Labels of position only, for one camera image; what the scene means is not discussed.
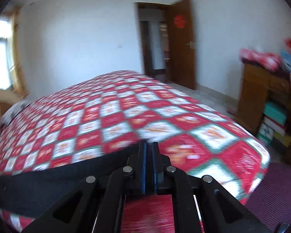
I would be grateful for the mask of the cream wooden headboard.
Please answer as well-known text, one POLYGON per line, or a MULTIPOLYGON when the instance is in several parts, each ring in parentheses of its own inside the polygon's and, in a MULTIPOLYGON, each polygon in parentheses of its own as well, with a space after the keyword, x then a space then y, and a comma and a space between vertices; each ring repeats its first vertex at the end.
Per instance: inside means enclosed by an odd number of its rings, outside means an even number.
POLYGON ((15 103, 21 101, 21 98, 10 90, 0 90, 0 118, 15 103))

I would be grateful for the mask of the red double happiness decal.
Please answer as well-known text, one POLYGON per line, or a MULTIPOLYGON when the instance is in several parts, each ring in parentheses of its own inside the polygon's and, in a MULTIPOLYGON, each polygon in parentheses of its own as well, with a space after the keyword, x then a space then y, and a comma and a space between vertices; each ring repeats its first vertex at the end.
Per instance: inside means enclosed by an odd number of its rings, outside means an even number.
POLYGON ((173 18, 173 23, 174 23, 175 28, 180 28, 180 29, 185 28, 185 26, 186 26, 185 16, 181 15, 181 14, 176 15, 173 18))

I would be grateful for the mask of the white floral pillow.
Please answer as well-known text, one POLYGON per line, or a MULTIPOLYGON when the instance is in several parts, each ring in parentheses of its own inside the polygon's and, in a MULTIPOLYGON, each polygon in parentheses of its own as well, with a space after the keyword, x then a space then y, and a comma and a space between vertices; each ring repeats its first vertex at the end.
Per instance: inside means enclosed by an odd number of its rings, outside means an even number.
POLYGON ((11 121, 20 113, 24 108, 29 106, 31 101, 22 100, 15 104, 13 104, 1 117, 0 124, 2 126, 7 126, 11 123, 11 121))

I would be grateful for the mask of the red checked cloth bundle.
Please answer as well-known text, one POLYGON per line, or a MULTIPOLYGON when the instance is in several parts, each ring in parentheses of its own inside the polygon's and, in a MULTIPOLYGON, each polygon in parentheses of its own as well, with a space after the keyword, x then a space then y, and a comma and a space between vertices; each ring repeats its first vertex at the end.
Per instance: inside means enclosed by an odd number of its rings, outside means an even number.
POLYGON ((270 72, 275 72, 281 64, 281 57, 274 53, 257 52, 242 48, 240 49, 239 56, 242 61, 259 64, 270 72))

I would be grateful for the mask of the brown wooden door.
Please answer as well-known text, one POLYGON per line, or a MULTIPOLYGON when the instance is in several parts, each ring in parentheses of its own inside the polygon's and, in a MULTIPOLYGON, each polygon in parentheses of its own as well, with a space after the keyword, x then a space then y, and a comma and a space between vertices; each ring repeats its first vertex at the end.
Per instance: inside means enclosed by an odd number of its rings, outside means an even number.
POLYGON ((170 50, 170 80, 195 90, 196 52, 186 45, 189 41, 195 43, 192 0, 180 0, 170 5, 166 11, 166 23, 170 50), (183 29, 175 28, 173 23, 173 18, 179 14, 185 16, 186 26, 183 29))

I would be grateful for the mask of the wooden desk cabinet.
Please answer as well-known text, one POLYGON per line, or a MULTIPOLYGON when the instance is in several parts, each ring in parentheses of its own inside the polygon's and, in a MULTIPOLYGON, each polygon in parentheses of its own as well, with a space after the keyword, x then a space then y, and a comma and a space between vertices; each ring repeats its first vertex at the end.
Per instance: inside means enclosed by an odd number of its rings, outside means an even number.
POLYGON ((282 69, 269 72, 258 64, 243 63, 243 76, 235 121, 256 135, 264 119, 265 103, 272 102, 286 114, 284 127, 291 134, 291 85, 282 69))

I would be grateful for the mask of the red patchwork bedspread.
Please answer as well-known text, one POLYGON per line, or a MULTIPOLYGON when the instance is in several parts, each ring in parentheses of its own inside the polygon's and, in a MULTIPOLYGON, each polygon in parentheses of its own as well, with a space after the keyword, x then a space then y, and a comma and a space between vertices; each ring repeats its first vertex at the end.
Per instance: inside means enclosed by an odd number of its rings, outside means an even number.
POLYGON ((246 203, 267 172, 268 150, 201 100, 120 70, 31 102, 0 134, 0 176, 61 167, 156 142, 172 165, 211 175, 246 203))

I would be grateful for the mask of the black pants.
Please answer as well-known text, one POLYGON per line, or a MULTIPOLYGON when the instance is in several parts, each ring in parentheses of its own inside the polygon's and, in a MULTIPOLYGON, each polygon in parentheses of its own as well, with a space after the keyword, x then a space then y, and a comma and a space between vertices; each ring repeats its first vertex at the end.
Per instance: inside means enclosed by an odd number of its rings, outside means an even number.
POLYGON ((107 180, 138 153, 139 144, 112 153, 52 169, 0 176, 0 208, 17 215, 38 218, 88 176, 107 180))

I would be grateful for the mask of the white shoe box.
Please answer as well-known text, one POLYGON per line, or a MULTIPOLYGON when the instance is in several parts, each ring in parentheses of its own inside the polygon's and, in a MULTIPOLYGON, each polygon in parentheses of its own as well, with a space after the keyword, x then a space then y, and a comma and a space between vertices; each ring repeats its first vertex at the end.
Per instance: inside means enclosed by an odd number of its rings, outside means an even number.
POLYGON ((274 131, 276 131, 277 133, 279 133, 280 135, 284 136, 285 135, 285 128, 284 126, 278 124, 277 122, 275 122, 274 120, 270 119, 269 117, 265 116, 265 118, 263 119, 263 122, 269 126, 270 128, 272 128, 274 131))

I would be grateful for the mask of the teal shoe box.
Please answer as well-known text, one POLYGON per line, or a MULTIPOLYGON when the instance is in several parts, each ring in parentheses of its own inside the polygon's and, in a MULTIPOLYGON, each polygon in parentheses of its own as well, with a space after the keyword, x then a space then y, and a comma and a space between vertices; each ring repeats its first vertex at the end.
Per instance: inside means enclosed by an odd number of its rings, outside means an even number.
POLYGON ((282 126, 287 120, 287 112, 272 102, 265 103, 263 114, 282 126))

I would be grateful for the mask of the yellow curtain right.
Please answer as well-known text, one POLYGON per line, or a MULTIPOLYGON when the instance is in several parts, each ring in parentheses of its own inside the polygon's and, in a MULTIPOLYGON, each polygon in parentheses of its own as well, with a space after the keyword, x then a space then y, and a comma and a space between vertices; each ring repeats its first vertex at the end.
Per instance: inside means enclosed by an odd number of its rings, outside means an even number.
POLYGON ((16 9, 12 12, 11 15, 11 51, 12 51, 12 67, 10 70, 12 86, 15 93, 21 98, 25 98, 29 95, 28 86, 25 80, 25 76, 22 69, 22 64, 20 60, 20 50, 18 43, 18 33, 19 33, 19 14, 20 8, 16 7, 16 9))

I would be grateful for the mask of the window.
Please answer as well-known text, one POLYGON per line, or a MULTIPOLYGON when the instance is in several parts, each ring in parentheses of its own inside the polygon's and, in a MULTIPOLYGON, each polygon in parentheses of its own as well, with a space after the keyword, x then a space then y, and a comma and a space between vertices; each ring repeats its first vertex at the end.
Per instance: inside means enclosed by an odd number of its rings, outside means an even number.
POLYGON ((11 37, 11 22, 7 18, 0 18, 0 90, 13 89, 11 37))

